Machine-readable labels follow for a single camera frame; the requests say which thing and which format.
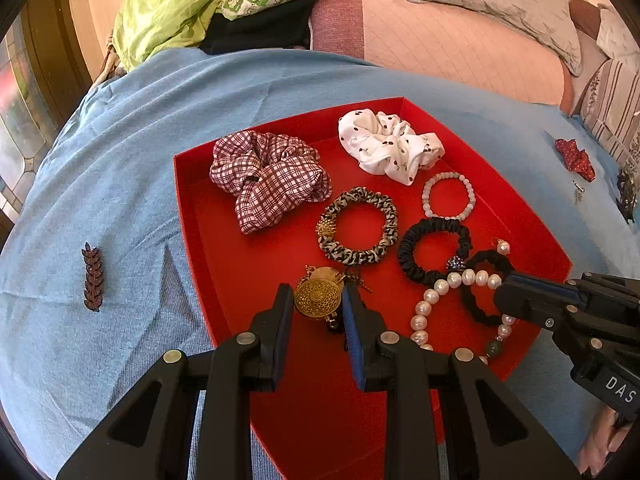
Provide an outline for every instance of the pink mattress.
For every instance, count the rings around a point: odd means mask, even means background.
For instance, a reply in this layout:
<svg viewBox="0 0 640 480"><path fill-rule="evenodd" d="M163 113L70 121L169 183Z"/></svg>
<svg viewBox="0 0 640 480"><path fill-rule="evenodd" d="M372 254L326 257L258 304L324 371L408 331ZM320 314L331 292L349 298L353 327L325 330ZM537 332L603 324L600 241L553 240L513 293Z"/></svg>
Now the pink mattress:
<svg viewBox="0 0 640 480"><path fill-rule="evenodd" d="M564 97L567 108L572 102L568 70L555 52L481 12L405 0L319 0L311 25L313 50L442 77L519 101L561 105Z"/></svg>

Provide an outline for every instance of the human hand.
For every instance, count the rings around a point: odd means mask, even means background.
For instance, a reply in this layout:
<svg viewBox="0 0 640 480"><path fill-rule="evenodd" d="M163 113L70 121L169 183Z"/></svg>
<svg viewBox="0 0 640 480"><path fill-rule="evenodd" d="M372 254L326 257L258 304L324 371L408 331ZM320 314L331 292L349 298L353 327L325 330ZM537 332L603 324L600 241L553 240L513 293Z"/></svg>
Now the human hand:
<svg viewBox="0 0 640 480"><path fill-rule="evenodd" d="M604 406L591 422L591 429L578 453L578 471L584 473L588 468L596 476L604 467L609 453L614 453L622 444L631 428L627 424L623 428L616 427L615 410Z"/></svg>

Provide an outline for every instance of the blue blanket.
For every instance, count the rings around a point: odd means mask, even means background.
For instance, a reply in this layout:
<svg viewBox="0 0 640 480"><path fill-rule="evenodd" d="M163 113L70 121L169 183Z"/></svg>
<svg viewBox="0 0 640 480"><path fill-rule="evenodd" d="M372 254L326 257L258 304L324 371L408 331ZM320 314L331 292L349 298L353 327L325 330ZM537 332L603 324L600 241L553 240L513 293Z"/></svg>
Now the blue blanket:
<svg viewBox="0 0 640 480"><path fill-rule="evenodd" d="M330 54L167 50L85 97L0 256L0 399L30 459L55 476L165 350L210 349L184 253L172 156L252 124L398 95L511 182L569 254L574 275L637 277L638 229L614 205L613 161L557 108ZM595 167L579 206L557 138L577 138ZM85 242L102 248L99 314L82 304ZM543 335L510 385L572 454L594 402L569 369ZM256 477L277 478L259 445L254 451Z"/></svg>

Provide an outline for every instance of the red box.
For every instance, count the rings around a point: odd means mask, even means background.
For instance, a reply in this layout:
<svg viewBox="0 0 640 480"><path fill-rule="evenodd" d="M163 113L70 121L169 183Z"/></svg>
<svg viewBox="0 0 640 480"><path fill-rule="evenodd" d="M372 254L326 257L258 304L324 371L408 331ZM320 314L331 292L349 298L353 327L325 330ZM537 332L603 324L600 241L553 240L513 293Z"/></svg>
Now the red box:
<svg viewBox="0 0 640 480"><path fill-rule="evenodd" d="M398 114L418 133L435 132L446 154L434 168L418 172L410 187L364 172L337 138L338 118L358 108ZM472 254L490 248L492 238L503 238L511 244L511 262L522 272L561 282L571 269L558 242L510 184L459 137L405 98L317 110L254 129L296 136L315 147L332 180L332 199L354 186L391 196L398 208L401 235L422 218L420 196L425 181L441 171L463 173L477 197L476 208L465 221L474 245ZM177 155L174 167L191 274L211 338L218 343L246 330L256 312L270 308L278 284L295 286L305 265L341 266L325 259L314 231L329 201L304 204L286 213L277 226L241 234L235 197L209 179L214 143ZM452 180L440 182L431 193L431 205L441 215L460 213L466 202L465 188ZM376 209L352 206L340 214L336 238L347 247L367 249L380 238L382 225L382 214ZM416 261L425 269L444 270L456 248L455 235L433 234L418 244ZM379 264L363 268L362 277L373 293L361 291L361 295L368 307L383 314L390 329L409 336L409 320L424 287L402 273L396 249L397 245L392 247ZM474 292L479 306L495 313L492 292L478 288ZM434 306L427 330L430 343L441 352L459 346L483 352L485 343L495 336L495 328L473 322L457 291ZM508 376L537 334L537 327L516 323L504 354L490 365L498 377ZM384 394L364 395L356 389L343 336L331 335L323 322L296 313L279 390L255 394L251 418L255 433L289 480L378 480L383 476L385 403ZM434 408L439 410L437 400Z"/></svg>

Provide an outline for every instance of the red bow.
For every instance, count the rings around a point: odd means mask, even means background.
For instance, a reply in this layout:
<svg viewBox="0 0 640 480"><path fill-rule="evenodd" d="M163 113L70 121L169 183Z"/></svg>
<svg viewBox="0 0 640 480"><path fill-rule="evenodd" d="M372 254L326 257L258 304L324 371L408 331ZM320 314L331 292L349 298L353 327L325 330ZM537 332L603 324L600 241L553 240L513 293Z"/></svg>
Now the red bow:
<svg viewBox="0 0 640 480"><path fill-rule="evenodd" d="M578 150L575 139L556 140L556 150L564 156L564 165L569 171L575 171L587 182L592 182L596 178L589 155L584 150Z"/></svg>

